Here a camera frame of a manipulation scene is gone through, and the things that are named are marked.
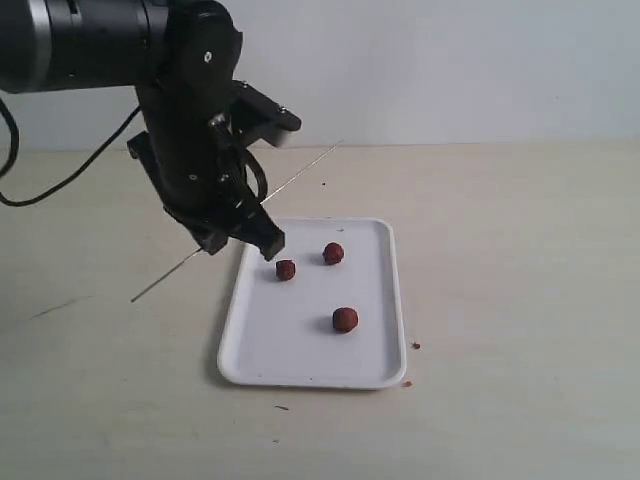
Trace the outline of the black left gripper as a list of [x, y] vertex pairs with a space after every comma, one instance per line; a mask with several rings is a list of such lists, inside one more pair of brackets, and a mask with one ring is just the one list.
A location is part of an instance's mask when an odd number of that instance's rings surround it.
[[260, 92], [234, 81], [223, 109], [205, 114], [184, 91], [158, 83], [135, 91], [146, 130], [128, 148], [164, 210], [209, 255], [222, 250], [230, 235], [273, 260], [285, 247], [285, 233], [260, 212], [260, 194], [248, 184], [249, 173], [260, 179], [260, 164], [248, 150], [259, 138]]

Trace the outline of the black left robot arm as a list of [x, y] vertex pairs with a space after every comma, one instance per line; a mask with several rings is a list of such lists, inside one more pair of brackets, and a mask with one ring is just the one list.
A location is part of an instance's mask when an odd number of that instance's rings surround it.
[[233, 238], [272, 259], [285, 235], [249, 148], [279, 145], [301, 121], [235, 78], [242, 44], [216, 1], [5, 1], [1, 88], [132, 87], [146, 128], [127, 147], [165, 211], [207, 253]]

